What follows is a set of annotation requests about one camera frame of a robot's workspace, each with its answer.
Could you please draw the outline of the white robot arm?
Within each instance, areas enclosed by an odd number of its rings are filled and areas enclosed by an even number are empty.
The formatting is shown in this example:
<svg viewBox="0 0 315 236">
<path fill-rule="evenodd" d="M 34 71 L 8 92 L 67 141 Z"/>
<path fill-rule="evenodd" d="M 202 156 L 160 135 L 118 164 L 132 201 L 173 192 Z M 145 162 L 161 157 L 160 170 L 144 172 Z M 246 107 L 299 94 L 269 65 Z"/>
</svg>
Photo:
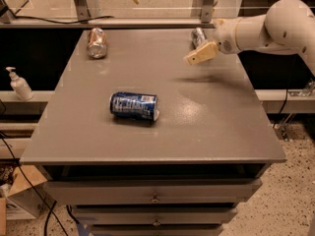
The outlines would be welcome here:
<svg viewBox="0 0 315 236">
<path fill-rule="evenodd" d="M 214 27 L 213 40 L 200 28 L 191 32 L 195 49 L 184 57 L 190 65 L 214 59 L 219 52 L 254 50 L 297 54 L 315 75 L 315 15 L 300 0 L 280 0 L 260 16 L 214 19 Z"/>
</svg>

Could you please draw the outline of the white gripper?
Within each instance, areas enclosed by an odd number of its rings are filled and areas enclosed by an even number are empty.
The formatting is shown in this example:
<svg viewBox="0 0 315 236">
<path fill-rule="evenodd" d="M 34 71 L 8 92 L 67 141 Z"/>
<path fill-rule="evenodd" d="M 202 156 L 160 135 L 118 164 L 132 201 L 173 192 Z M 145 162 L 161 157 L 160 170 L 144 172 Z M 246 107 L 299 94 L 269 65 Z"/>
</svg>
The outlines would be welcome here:
<svg viewBox="0 0 315 236">
<path fill-rule="evenodd" d="M 239 48 L 236 42 L 236 27 L 238 19 L 216 19 L 214 20 L 214 41 L 204 41 L 195 50 L 189 52 L 184 60 L 189 65 L 195 65 L 214 59 L 219 51 L 223 54 L 237 54 Z"/>
</svg>

